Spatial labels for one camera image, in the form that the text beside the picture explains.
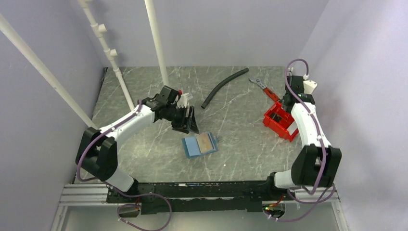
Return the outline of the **blue card holder wallet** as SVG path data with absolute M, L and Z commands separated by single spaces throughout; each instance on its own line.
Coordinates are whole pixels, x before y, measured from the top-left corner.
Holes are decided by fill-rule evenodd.
M 205 133 L 209 133 L 212 143 L 213 143 L 213 147 L 214 149 L 210 152 L 204 153 L 202 154 L 199 150 L 198 144 L 197 144 L 197 139 L 196 137 L 198 136 L 194 136 L 194 137 L 186 137 L 186 138 L 182 138 L 181 142 L 184 148 L 184 152 L 186 154 L 187 158 L 196 158 L 196 157 L 200 157 L 200 156 L 204 156 L 207 154 L 211 154 L 214 152 L 218 151 L 218 138 L 216 136 L 214 136 L 211 132 L 205 132 Z

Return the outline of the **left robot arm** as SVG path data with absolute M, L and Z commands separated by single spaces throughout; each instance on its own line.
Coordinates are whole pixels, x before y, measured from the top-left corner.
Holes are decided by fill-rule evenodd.
M 137 106 L 117 121 L 102 128 L 87 128 L 75 159 L 77 180 L 100 180 L 116 188 L 124 201 L 134 201 L 140 193 L 139 182 L 120 168 L 120 147 L 130 137 L 158 120 L 169 121 L 175 131 L 198 133 L 194 106 L 190 105 L 192 98 L 189 92 L 183 93 L 163 86 L 154 97 L 138 100 Z M 91 178 L 81 177 L 81 170 L 91 174 Z

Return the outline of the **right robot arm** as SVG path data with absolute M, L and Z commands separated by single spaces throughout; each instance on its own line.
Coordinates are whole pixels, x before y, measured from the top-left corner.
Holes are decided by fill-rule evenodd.
M 302 76 L 287 76 L 285 80 L 283 109 L 296 123 L 302 149 L 291 169 L 275 173 L 274 181 L 265 186 L 266 196 L 271 200 L 291 187 L 331 187 L 342 158 L 341 150 L 333 147 L 324 135 L 314 98 L 306 93 L 304 84 Z

